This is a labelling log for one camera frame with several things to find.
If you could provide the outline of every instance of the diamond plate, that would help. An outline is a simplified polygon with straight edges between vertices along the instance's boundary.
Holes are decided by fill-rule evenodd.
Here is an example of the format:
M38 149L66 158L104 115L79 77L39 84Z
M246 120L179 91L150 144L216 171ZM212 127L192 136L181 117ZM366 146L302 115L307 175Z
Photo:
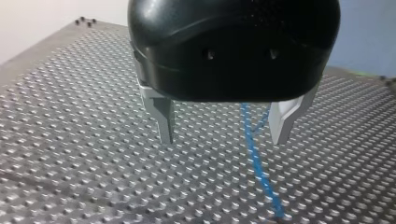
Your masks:
M1 93L0 222L271 219L240 105L177 103L176 142L162 146L122 29L81 34ZM264 108L250 106L253 123ZM285 222L396 222L395 110L380 83L326 75L285 146L263 128L256 143Z

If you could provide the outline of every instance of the blue line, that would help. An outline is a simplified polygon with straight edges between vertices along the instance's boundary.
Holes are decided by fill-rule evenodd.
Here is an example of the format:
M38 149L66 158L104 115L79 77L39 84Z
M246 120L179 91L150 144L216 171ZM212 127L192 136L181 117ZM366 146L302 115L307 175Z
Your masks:
M252 133L250 130L250 120L248 117L248 105L243 103L242 104L242 114L244 119L244 128L245 128L245 137L247 139L247 147L250 152L251 159L253 159L253 168L256 176L260 179L260 183L262 184L262 188L264 189L265 194L267 194L270 198L272 198L272 204L275 209L275 216L276 217L283 217L283 207L280 203L279 198L274 194L274 191L270 185L269 180L264 175L262 170L262 163L260 161L259 152L257 151L254 140L252 137Z
M256 127L251 131L252 133L256 133L260 128L264 127L265 123L268 120L268 116L270 115L271 105L265 110L265 113L262 114L262 118L257 123Z

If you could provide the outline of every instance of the robot end effector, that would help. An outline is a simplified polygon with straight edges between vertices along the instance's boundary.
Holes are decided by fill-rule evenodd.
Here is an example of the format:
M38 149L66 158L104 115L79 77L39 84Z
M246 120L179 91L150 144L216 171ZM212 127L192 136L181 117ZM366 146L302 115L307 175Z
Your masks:
M129 28L145 108L172 142L173 101L275 102L286 143L311 106L338 33L338 0L130 0Z

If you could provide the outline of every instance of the textured metal surface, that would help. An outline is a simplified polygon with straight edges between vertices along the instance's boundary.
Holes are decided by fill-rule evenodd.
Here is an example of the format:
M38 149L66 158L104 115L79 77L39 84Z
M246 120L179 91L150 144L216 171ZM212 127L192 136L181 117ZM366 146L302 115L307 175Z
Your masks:
M239 104L176 104L162 146L127 35L92 29L0 93L0 223L263 223ZM251 105L253 123L263 105ZM286 223L396 223L396 101L328 75L285 146L256 137Z

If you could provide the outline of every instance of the screw hole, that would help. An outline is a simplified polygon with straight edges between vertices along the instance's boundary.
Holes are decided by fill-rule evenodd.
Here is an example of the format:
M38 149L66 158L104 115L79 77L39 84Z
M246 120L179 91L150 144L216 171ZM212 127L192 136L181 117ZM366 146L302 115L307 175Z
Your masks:
M215 59L215 51L213 49L205 49L204 50L204 57L207 60L213 60Z
M270 54L271 54L271 59L275 60L279 55L279 51L277 51L276 49L270 49Z

